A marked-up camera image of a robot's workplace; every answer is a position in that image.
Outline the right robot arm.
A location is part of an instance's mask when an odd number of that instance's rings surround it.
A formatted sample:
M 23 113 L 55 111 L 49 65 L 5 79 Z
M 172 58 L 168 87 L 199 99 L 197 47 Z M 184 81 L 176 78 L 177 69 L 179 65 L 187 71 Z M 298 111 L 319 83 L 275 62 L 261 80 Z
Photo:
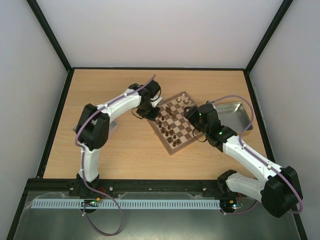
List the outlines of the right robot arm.
M 201 106 L 184 108 L 184 117 L 205 140 L 220 152 L 242 164 L 254 178 L 229 170 L 218 178 L 218 191 L 229 196 L 244 194 L 258 203 L 274 217 L 280 218 L 296 205 L 303 210 L 303 195 L 297 172 L 290 166 L 282 167 L 265 158 L 247 145 L 233 129 L 222 125 L 215 106 L 208 102 Z

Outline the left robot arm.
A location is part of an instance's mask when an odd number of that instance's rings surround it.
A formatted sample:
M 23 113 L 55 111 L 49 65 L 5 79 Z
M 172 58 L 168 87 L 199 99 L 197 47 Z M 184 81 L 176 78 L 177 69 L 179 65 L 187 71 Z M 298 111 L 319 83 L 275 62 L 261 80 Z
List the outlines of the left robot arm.
M 114 99 L 99 104 L 87 104 L 75 128 L 74 143 L 81 148 L 81 163 L 78 175 L 88 189 L 89 183 L 99 177 L 98 165 L 101 148 L 109 138 L 112 121 L 125 112 L 136 109 L 138 118 L 154 121 L 160 112 L 161 87 L 151 78 L 147 83 L 131 84 Z

